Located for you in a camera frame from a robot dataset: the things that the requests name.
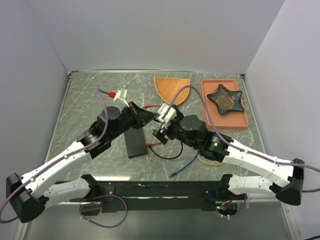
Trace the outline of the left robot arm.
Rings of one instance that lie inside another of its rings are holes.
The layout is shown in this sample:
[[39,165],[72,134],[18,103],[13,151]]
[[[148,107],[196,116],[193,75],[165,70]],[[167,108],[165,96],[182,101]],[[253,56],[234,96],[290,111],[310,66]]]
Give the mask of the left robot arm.
[[37,169],[6,179],[6,197],[21,223],[28,223],[45,209],[73,199],[94,201],[100,185],[90,174],[76,180],[57,183],[74,168],[89,162],[111,147],[116,139],[129,129],[141,129],[157,114],[129,102],[119,110],[105,107],[97,120],[69,147]]

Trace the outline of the black network switch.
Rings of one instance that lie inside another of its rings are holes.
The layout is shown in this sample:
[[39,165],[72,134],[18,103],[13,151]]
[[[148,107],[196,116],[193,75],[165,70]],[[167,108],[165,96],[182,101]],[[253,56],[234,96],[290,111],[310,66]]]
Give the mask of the black network switch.
[[148,154],[148,147],[143,129],[130,128],[124,133],[127,156],[129,159]]

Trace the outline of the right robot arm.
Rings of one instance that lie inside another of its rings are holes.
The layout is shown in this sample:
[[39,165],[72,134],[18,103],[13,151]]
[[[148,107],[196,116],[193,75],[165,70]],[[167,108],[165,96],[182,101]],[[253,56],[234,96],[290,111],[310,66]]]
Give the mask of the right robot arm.
[[163,144],[177,139],[203,158],[231,164],[255,173],[254,176],[223,175],[218,193],[223,199],[234,195],[267,195],[292,206],[302,202],[304,170],[302,160],[278,159],[251,149],[239,141],[207,129],[196,115],[184,116],[177,107],[164,103],[157,111],[161,124],[154,136]]

